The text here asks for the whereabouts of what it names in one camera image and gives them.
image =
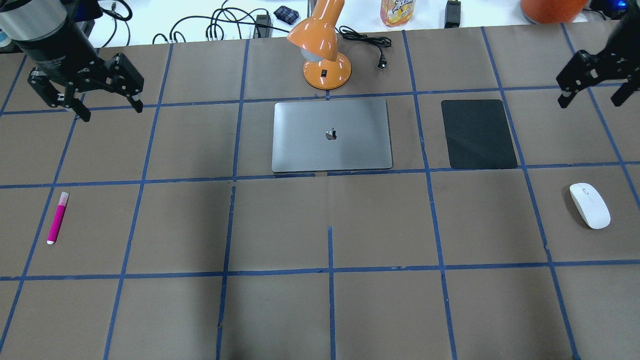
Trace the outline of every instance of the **bottle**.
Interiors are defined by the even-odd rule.
[[[413,16],[414,7],[415,0],[382,0],[380,18],[390,28],[404,25]]]

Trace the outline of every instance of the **bottle label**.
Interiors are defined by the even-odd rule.
[[[394,9],[391,10],[391,12],[396,12],[400,10],[400,8],[402,8],[404,5],[409,5],[412,2],[413,0],[396,0],[396,5],[394,6]]]

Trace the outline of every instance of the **lamp shade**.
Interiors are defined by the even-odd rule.
[[[302,20],[287,35],[301,49],[330,61],[338,58],[338,36],[335,25],[344,0],[320,0],[310,17]]]

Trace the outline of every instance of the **apple logo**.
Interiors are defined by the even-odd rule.
[[[326,136],[327,140],[335,140],[338,138],[338,136],[335,134],[335,129],[333,127],[331,128],[331,130],[324,133],[324,135]]]

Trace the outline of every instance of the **power cord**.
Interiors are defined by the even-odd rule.
[[[173,37],[175,38],[175,42],[178,42],[178,38],[176,37],[176,35],[180,34],[180,36],[182,36],[182,42],[187,42],[187,39],[184,38],[184,35],[180,32],[180,31],[176,31],[173,33]]]
[[[342,25],[336,29],[338,34],[342,35],[344,40],[362,41],[373,46],[376,46],[380,50],[380,59],[378,60],[378,68],[384,70],[387,67],[387,58],[382,52],[383,47],[391,47],[391,39],[388,37],[368,37],[366,34],[361,34],[349,26]]]
[[[122,4],[122,6],[124,6],[125,9],[127,9],[126,17],[116,12],[116,6],[118,3]],[[131,43],[131,28],[129,27],[129,24],[127,23],[127,21],[131,20],[131,18],[133,17],[133,11],[131,11],[131,7],[129,7],[129,4],[127,4],[124,0],[112,0],[110,10],[105,9],[103,7],[100,7],[100,9],[102,9],[103,13],[113,18],[113,32],[111,33],[111,37],[109,37],[109,40],[107,40],[107,42],[104,43],[104,45],[101,46],[101,48],[109,45],[109,43],[113,40],[113,37],[116,35],[116,32],[118,31],[118,21],[124,22],[125,26],[127,26],[127,44],[125,46],[129,46],[129,44]]]
[[[240,36],[240,38],[242,38],[242,34],[241,34],[241,29],[240,29],[240,25],[253,25],[255,27],[258,28],[267,28],[267,29],[274,29],[274,30],[278,30],[278,31],[283,31],[285,33],[288,33],[289,30],[285,30],[285,29],[280,29],[280,28],[276,28],[274,26],[268,26],[268,25],[264,25],[264,24],[258,24],[256,23],[256,19],[255,17],[253,17],[253,13],[257,12],[257,11],[265,11],[265,13],[267,15],[269,15],[269,11],[264,9],[264,8],[259,8],[259,9],[254,9],[250,12],[246,12],[240,8],[225,8],[224,5],[227,3],[228,0],[225,0],[225,2],[222,4],[221,8],[215,9],[215,11],[213,11],[213,14],[211,16],[204,16],[204,15],[191,15],[191,16],[187,16],[187,17],[183,17],[180,20],[178,20],[177,22],[175,22],[175,24],[173,24],[173,26],[171,27],[171,30],[169,30],[169,37],[167,38],[167,36],[165,36],[162,33],[158,33],[154,36],[153,40],[152,40],[152,44],[154,44],[156,42],[156,39],[158,37],[161,37],[164,39],[165,42],[175,42],[176,39],[176,27],[183,21],[188,20],[188,19],[208,19],[209,20],[209,25],[205,28],[205,38],[207,40],[224,40],[225,38],[225,31],[222,28],[222,26],[220,26],[220,24],[218,24],[219,22],[224,22],[224,23],[229,23],[229,24],[235,24],[238,28],[238,35]],[[244,16],[240,17],[238,19],[238,17],[236,16],[236,14],[233,13],[233,11],[236,12],[241,12],[242,14],[244,14]],[[243,22],[242,20],[245,20],[247,18],[250,18],[251,21],[253,22]]]
[[[128,15],[126,17],[120,15],[119,13],[116,13],[116,6],[115,4],[111,4],[111,10],[107,10],[105,8],[102,8],[102,12],[109,15],[110,17],[116,19],[116,20],[120,20],[120,21],[129,21],[131,20],[131,18],[133,17],[133,11],[131,11],[131,7],[129,6],[129,4],[127,4],[124,0],[112,0],[114,3],[120,3],[122,4],[122,6],[124,6],[125,9],[127,9]]]

